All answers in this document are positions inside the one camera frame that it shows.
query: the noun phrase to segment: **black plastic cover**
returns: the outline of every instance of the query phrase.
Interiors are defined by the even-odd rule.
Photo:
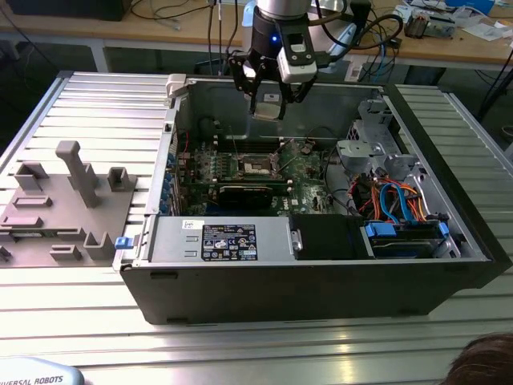
[[[337,214],[296,214],[290,229],[299,230],[303,250],[300,261],[369,259],[361,227],[363,217]]]

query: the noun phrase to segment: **motherboard chip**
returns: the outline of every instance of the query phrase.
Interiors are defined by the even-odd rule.
[[[244,156],[239,160],[239,171],[246,175],[271,175],[273,169],[268,156]]]

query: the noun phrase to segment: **white sticker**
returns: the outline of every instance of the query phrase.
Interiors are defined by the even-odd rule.
[[[192,219],[185,219],[182,221],[182,229],[185,230],[201,230],[205,221],[197,221]]]
[[[264,94],[264,102],[266,103],[272,103],[272,102],[279,102],[280,101],[280,95],[279,94]]]

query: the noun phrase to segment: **power supply label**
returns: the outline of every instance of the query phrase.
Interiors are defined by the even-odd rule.
[[[256,261],[255,225],[204,225],[201,257],[204,261]]]

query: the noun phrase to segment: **circuit board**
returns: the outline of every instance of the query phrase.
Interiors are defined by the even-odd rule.
[[[182,215],[288,216],[335,213],[321,178],[322,151],[290,140],[279,152],[220,152],[203,142],[180,161]],[[265,207],[225,208],[224,189],[253,190]]]

